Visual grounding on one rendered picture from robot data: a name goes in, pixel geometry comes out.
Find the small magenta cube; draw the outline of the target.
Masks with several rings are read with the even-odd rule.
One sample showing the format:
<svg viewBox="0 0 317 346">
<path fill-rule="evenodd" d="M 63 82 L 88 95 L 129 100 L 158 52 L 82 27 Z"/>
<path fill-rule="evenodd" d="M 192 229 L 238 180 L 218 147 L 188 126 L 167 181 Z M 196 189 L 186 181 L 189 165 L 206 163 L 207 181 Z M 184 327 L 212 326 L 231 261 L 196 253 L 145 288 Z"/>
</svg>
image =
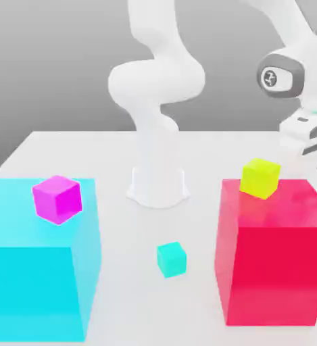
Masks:
<svg viewBox="0 0 317 346">
<path fill-rule="evenodd" d="M 32 187 L 36 214 L 61 225 L 82 211 L 80 183 L 63 176 L 52 176 Z"/>
</svg>

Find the large cyan box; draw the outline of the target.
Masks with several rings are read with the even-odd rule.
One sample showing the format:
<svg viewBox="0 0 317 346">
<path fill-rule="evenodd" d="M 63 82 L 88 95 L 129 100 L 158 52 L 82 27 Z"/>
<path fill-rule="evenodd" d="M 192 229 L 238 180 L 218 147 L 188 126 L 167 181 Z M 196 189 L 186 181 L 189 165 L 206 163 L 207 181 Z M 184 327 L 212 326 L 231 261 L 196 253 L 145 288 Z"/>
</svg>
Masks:
<svg viewBox="0 0 317 346">
<path fill-rule="evenodd" d="M 83 342 L 101 268 L 95 181 L 82 211 L 56 225 L 36 214 L 36 178 L 0 178 L 0 341 Z"/>
</svg>

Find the small teal cube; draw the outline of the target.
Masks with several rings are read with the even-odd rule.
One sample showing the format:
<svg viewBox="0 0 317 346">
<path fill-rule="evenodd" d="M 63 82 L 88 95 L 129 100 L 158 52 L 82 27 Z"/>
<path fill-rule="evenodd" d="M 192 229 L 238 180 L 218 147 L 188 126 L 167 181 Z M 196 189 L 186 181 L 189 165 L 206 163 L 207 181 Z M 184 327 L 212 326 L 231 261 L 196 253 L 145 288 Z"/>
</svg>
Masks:
<svg viewBox="0 0 317 346">
<path fill-rule="evenodd" d="M 187 270 L 187 255 L 179 242 L 157 247 L 157 264 L 165 278 L 184 274 Z"/>
</svg>

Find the large red box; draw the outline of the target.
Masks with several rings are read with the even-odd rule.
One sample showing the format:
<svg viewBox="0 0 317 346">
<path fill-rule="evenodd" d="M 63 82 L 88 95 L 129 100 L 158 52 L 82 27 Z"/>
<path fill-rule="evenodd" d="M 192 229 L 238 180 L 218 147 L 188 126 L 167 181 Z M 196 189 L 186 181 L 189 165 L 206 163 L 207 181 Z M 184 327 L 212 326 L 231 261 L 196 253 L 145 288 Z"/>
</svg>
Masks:
<svg viewBox="0 0 317 346">
<path fill-rule="evenodd" d="M 317 321 L 317 192 L 282 179 L 258 199 L 222 181 L 214 270 L 228 326 Z"/>
</svg>

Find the small yellow cube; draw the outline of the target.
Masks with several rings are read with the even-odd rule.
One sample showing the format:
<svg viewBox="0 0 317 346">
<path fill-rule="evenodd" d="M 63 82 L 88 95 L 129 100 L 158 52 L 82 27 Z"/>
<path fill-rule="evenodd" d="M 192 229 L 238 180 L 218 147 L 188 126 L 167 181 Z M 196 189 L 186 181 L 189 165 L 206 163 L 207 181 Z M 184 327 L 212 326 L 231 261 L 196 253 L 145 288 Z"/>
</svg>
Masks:
<svg viewBox="0 0 317 346">
<path fill-rule="evenodd" d="M 255 158 L 243 166 L 240 191 L 266 200 L 278 187 L 281 166 Z"/>
</svg>

